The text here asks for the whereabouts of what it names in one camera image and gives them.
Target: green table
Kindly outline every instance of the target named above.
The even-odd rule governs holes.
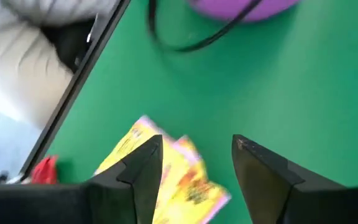
[[[185,45],[222,23],[184,1],[160,1],[158,26]],[[211,180],[232,194],[213,223],[250,223],[231,160],[243,134],[347,186],[358,185],[358,1],[303,1],[269,21],[236,27],[192,54],[163,53],[132,0],[48,154],[63,182],[79,182],[143,114],[188,134]]]

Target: black edge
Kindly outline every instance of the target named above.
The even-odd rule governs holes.
[[[35,143],[33,150],[31,150],[28,158],[24,162],[24,165],[21,169],[23,179],[30,175],[31,170],[34,168],[34,166],[47,153],[49,146],[55,138],[58,130],[60,129],[60,126],[66,118],[71,106],[77,98],[80,90],[82,89],[82,86],[84,85],[86,79],[91,73],[94,65],[98,61],[101,52],[103,51],[112,33],[117,27],[117,24],[121,19],[122,15],[124,14],[130,1],[131,0],[119,1],[119,3],[115,5],[115,8],[110,13],[110,20],[106,24],[102,34],[96,40],[94,40],[88,53],[85,55],[85,58],[80,68],[75,73],[69,86],[67,87],[62,98],[60,99],[59,104],[55,108],[55,111],[52,113],[46,127],[42,131],[37,142]]]

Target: black bag strap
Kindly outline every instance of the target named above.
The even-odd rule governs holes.
[[[251,0],[251,2],[248,3],[248,5],[246,5],[232,21],[230,21],[228,24],[226,24],[222,29],[217,31],[215,34],[213,34],[213,35],[211,35],[195,44],[191,44],[191,45],[185,46],[185,47],[176,47],[176,46],[164,44],[158,37],[157,28],[155,25],[156,18],[157,18],[157,13],[156,13],[157,1],[158,0],[149,0],[148,24],[149,24],[150,33],[151,33],[154,41],[156,41],[156,43],[158,43],[160,46],[162,46],[163,48],[168,49],[168,50],[172,50],[172,51],[176,51],[176,52],[192,52],[192,51],[202,49],[202,48],[212,44],[213,42],[215,42],[216,40],[221,38],[224,34],[227,34],[236,24],[240,23],[240,21],[246,15],[248,15],[253,9],[255,9],[255,7],[257,7],[259,5],[259,3],[261,3],[263,0]]]

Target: white cloth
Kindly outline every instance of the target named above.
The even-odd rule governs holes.
[[[0,0],[0,113],[43,129],[72,74],[40,30],[20,21],[66,24],[108,12],[116,0]]]

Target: black cable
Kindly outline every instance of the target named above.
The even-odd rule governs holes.
[[[222,29],[217,31],[217,33],[213,34],[212,36],[209,36],[195,44],[191,44],[186,47],[175,47],[171,45],[164,44],[157,34],[157,28],[156,28],[156,18],[157,18],[157,1],[158,0],[149,0],[149,14],[148,14],[148,24],[149,24],[149,30],[150,33],[159,45],[161,45],[163,48],[166,48],[168,50],[176,51],[176,52],[192,52],[195,50],[202,49],[203,47],[206,47],[213,42],[217,41],[219,38],[221,38],[224,34],[227,34],[235,25],[240,23],[240,21],[248,15],[255,7],[257,7],[263,0],[251,0],[251,2],[246,5],[243,10],[241,10],[240,13],[228,24],[226,24]]]

